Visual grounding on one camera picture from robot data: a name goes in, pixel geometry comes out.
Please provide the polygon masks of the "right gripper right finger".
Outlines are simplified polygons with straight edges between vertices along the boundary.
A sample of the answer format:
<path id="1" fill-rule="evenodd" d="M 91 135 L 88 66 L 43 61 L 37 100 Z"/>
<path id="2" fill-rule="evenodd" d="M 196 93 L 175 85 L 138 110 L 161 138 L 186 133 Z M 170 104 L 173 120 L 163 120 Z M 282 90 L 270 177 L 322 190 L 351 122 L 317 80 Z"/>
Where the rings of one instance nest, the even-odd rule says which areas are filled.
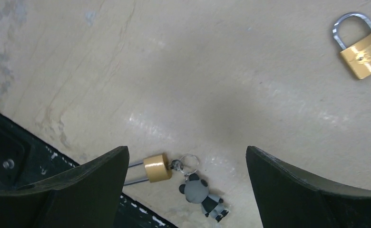
<path id="1" fill-rule="evenodd" d="M 371 228 L 371 190 L 338 183 L 249 146 L 254 197 L 265 228 Z"/>

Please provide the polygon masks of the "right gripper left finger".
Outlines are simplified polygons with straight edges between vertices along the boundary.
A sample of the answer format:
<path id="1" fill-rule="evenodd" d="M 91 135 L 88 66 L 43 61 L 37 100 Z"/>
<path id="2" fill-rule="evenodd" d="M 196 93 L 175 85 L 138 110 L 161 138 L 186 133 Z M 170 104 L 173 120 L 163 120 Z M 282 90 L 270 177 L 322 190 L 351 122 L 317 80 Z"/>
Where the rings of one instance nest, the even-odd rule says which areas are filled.
<path id="1" fill-rule="evenodd" d="M 0 228 L 111 228 L 129 164 L 119 146 L 52 177 L 0 191 Z"/>

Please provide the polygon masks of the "long shackle brass padlock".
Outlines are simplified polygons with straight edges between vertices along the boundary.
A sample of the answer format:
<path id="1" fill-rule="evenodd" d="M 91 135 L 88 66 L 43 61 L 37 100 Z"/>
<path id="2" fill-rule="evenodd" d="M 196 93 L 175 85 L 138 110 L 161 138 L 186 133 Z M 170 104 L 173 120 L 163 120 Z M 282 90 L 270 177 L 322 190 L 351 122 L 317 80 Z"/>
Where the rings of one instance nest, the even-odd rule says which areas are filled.
<path id="1" fill-rule="evenodd" d="M 128 168 L 143 165 L 146 171 L 146 176 L 136 180 L 126 180 L 124 186 L 138 184 L 142 182 L 159 182 L 165 181 L 172 178 L 172 170 L 170 168 L 170 162 L 165 153 L 158 154 L 152 157 L 144 158 L 143 160 L 132 162 L 128 165 Z"/>

